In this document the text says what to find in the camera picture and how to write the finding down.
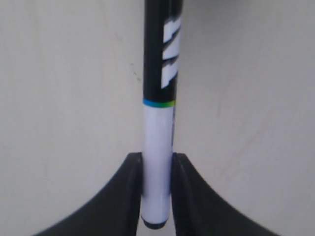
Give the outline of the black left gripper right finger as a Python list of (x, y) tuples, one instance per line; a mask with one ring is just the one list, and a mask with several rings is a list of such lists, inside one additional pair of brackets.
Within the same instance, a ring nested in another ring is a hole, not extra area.
[(183, 153), (172, 157), (171, 198), (178, 236), (273, 236), (211, 188)]

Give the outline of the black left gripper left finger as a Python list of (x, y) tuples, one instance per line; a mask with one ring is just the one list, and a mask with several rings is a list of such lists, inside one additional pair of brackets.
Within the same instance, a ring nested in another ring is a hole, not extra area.
[(129, 153), (108, 183), (71, 215), (40, 236), (134, 236), (142, 191), (142, 155)]

